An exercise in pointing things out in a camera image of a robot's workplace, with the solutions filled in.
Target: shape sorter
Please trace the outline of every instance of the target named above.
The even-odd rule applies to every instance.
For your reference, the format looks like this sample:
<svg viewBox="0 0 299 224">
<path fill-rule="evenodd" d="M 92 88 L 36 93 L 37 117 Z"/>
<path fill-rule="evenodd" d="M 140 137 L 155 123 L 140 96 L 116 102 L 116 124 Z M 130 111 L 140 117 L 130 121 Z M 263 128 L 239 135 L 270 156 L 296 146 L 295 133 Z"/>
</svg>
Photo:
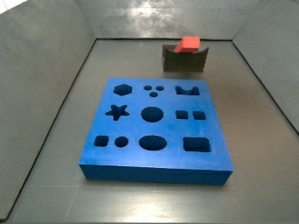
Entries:
<svg viewBox="0 0 299 224">
<path fill-rule="evenodd" d="M 234 165 L 207 83 L 111 78 L 79 166 L 87 179 L 224 185 Z"/>
</svg>

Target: gray floor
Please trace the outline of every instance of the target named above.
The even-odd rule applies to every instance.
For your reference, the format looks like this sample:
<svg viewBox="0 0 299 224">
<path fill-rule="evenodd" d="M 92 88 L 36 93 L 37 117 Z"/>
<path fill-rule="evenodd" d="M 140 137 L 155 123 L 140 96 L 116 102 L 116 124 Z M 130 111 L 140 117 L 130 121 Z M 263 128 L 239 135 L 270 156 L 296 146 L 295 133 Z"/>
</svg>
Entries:
<svg viewBox="0 0 299 224">
<path fill-rule="evenodd" d="M 232 39 L 260 0 L 76 0 L 100 39 Z"/>
<path fill-rule="evenodd" d="M 298 222 L 299 139 L 231 42 L 203 73 L 164 73 L 158 40 L 98 41 L 8 221 Z M 224 186 L 87 181 L 77 162 L 108 77 L 210 84 L 235 164 Z"/>
</svg>

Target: gray wall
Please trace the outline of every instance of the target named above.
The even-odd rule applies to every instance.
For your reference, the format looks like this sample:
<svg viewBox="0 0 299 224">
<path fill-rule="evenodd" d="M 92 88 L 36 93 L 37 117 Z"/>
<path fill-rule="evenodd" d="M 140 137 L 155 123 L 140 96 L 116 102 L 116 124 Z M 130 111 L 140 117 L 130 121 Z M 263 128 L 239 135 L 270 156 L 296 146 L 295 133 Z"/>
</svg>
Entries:
<svg viewBox="0 0 299 224">
<path fill-rule="evenodd" d="M 0 15 L 0 220 L 7 218 L 95 41 L 72 0 Z"/>
<path fill-rule="evenodd" d="M 299 132 L 299 4 L 264 0 L 234 43 Z"/>
<path fill-rule="evenodd" d="M 76 0 L 100 39 L 232 39 L 260 0 Z"/>
</svg>

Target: hexagonal hole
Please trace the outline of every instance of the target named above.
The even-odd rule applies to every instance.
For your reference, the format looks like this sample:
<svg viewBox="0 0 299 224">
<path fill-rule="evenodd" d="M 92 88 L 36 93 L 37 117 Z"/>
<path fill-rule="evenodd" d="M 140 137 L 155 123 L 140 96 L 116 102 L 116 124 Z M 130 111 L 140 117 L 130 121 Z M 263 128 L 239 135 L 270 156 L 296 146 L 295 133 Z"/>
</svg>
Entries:
<svg viewBox="0 0 299 224">
<path fill-rule="evenodd" d="M 120 96 L 130 95 L 130 94 L 132 94 L 132 89 L 134 88 L 131 86 L 128 86 L 127 84 L 122 84 L 115 87 L 114 93 Z"/>
</svg>

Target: red block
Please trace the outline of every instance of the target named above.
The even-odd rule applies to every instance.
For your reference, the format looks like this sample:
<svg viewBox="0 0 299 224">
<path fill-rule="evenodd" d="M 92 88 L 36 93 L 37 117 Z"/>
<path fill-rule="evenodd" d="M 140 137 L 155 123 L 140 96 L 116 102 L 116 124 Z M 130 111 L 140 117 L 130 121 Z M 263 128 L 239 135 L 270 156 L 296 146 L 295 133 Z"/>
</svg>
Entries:
<svg viewBox="0 0 299 224">
<path fill-rule="evenodd" d="M 178 53 L 194 53 L 200 48 L 200 37 L 183 37 L 180 44 L 174 48 Z"/>
</svg>

